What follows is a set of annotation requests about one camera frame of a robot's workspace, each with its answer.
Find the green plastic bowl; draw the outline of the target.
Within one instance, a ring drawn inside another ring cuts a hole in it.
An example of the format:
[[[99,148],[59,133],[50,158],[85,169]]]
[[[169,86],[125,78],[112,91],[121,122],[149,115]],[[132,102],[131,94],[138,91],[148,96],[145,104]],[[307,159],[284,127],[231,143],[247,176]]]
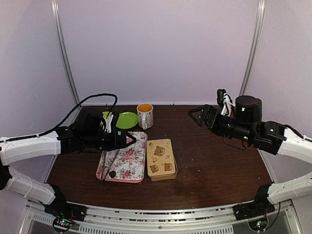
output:
[[[114,117],[114,114],[109,111],[102,112],[102,117],[107,120],[107,119],[112,119]]]

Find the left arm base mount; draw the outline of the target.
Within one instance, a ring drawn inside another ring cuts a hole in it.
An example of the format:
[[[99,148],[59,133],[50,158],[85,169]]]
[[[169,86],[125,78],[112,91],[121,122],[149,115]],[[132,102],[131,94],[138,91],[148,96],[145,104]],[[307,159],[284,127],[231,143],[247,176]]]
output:
[[[68,203],[65,195],[56,185],[51,185],[54,191],[55,199],[51,204],[42,204],[45,212],[55,217],[52,223],[53,229],[58,234],[69,231],[75,221],[84,221],[87,207]]]

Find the metal tongs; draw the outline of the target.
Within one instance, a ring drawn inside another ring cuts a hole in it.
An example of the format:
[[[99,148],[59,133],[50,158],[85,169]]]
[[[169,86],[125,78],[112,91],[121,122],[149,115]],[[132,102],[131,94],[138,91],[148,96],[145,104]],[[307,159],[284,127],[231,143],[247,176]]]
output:
[[[120,149],[113,151],[102,151],[96,172],[97,179],[100,181],[104,181],[106,179],[119,152]]]

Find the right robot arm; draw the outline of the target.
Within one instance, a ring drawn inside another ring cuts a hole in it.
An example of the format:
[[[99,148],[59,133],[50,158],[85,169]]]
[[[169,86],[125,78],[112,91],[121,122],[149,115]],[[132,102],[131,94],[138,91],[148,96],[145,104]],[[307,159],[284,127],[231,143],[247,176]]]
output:
[[[213,134],[228,139],[237,139],[248,146],[272,155],[291,156],[311,163],[312,140],[290,125],[274,121],[262,121],[262,101],[252,96],[239,96],[235,103],[225,102],[222,109],[205,104],[188,112],[189,117],[200,127],[206,127]],[[260,186],[250,211],[262,214],[270,205],[310,195],[312,175],[271,185]]]

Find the floral mug orange inside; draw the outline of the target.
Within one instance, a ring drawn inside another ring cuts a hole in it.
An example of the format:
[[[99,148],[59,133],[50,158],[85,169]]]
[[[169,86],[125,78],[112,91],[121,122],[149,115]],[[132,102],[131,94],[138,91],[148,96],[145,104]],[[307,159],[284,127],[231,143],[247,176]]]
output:
[[[149,103],[142,103],[136,108],[138,124],[143,130],[147,130],[154,125],[154,107]]]

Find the dark chocolate piece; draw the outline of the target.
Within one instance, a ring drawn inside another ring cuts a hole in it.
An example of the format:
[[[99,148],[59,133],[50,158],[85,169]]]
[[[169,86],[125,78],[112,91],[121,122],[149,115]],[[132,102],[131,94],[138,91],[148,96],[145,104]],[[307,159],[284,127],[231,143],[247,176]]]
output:
[[[116,177],[116,171],[110,171],[109,176],[110,176],[110,178],[115,178]]]

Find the left aluminium corner post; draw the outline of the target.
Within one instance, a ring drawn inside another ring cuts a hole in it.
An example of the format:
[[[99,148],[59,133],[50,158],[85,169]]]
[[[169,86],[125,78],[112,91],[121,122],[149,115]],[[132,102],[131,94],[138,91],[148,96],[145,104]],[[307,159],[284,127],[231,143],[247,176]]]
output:
[[[71,70],[71,66],[69,62],[69,57],[68,57],[68,53],[66,50],[63,28],[61,24],[60,11],[59,11],[59,1],[51,0],[51,7],[52,7],[52,14],[54,17],[55,26],[56,26],[57,39],[58,39],[58,44],[60,48],[61,60],[62,60],[63,67],[65,70],[66,79],[68,81],[69,89],[73,97],[73,100],[75,104],[78,104],[80,102],[80,99],[78,97],[78,91],[74,82],[74,78],[72,75],[72,70]]]

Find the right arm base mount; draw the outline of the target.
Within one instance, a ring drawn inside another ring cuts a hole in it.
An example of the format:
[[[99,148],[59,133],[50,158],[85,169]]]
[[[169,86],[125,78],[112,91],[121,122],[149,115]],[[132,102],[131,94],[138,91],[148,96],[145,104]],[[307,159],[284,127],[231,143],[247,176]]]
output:
[[[269,224],[268,214],[275,211],[275,206],[268,200],[270,184],[258,188],[254,200],[238,203],[233,207],[236,221],[247,220],[249,228],[257,233],[265,232],[272,226]]]

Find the floral rectangular tray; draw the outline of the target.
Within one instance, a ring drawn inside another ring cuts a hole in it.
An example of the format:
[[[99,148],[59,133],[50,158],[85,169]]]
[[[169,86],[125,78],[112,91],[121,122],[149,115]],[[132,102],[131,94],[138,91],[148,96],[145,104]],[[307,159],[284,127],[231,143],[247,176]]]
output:
[[[110,171],[116,171],[116,177],[109,174],[104,181],[140,183],[144,179],[146,143],[148,136],[145,132],[134,132],[137,139],[135,144],[120,149]]]

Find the aluminium front rail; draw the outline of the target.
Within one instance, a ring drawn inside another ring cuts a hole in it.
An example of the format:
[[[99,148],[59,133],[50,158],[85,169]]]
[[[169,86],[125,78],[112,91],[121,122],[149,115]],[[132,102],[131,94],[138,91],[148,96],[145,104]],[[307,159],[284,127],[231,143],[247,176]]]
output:
[[[234,205],[182,210],[129,210],[86,205],[83,221],[68,234],[254,234],[251,225],[267,218],[265,234],[301,234],[292,201],[275,206],[270,214],[237,220]]]

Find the right aluminium corner post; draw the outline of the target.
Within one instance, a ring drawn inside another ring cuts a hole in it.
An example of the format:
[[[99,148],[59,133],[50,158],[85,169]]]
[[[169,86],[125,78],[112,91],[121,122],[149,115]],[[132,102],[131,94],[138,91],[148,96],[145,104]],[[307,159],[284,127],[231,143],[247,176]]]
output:
[[[251,78],[255,57],[262,33],[263,28],[263,22],[265,17],[265,0],[259,0],[256,10],[256,16],[255,16],[255,24],[254,24],[254,30],[253,30],[253,38],[251,43],[251,48],[248,56],[248,61],[245,69],[245,73],[243,76],[243,81],[241,84],[239,95],[242,96],[246,93],[248,83]]]

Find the tan tin lid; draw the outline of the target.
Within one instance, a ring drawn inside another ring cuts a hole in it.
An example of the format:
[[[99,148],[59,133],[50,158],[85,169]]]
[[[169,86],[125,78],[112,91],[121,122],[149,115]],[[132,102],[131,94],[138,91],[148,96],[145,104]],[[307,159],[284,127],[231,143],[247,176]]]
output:
[[[147,173],[171,174],[177,172],[170,139],[148,140],[146,143]]]

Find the aluminium corner post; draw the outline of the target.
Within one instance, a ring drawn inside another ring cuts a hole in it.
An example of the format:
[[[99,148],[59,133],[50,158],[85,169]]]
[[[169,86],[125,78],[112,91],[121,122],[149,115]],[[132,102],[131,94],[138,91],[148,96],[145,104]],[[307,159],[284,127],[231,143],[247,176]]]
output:
[[[255,57],[262,33],[263,28],[263,22],[265,17],[265,0],[259,0],[256,10],[256,16],[255,16],[255,24],[254,24],[254,30],[253,30],[253,38],[251,43],[251,48],[248,56],[248,61],[245,69],[245,73],[243,76],[243,81],[241,84],[239,95],[242,96],[246,93],[248,83],[251,78]]]
[[[56,26],[57,39],[58,39],[58,44],[60,48],[61,60],[62,60],[63,67],[65,70],[66,79],[68,81],[69,89],[73,97],[73,100],[75,104],[78,104],[80,102],[80,99],[78,97],[78,91],[74,82],[74,78],[72,75],[72,70],[71,70],[71,66],[69,62],[69,57],[68,57],[68,53],[66,50],[63,28],[61,24],[60,11],[59,11],[59,1],[51,0],[51,7],[52,7],[52,14],[54,17],[55,26]]]

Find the tan chocolate tin box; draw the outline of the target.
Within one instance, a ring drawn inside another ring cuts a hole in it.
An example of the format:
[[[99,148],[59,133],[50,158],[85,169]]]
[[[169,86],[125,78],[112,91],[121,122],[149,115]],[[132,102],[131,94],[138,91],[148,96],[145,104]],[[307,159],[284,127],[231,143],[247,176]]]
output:
[[[163,180],[172,180],[176,179],[177,177],[177,172],[171,173],[171,174],[157,174],[157,173],[152,173],[149,172],[148,177],[152,182],[156,181],[163,181]]]

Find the green plastic plate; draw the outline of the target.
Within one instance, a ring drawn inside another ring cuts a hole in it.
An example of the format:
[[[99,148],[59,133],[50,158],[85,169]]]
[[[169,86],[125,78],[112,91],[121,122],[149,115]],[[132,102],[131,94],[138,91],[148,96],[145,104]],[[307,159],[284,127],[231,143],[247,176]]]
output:
[[[117,119],[116,127],[120,129],[131,129],[138,124],[138,116],[133,112],[120,113]]]

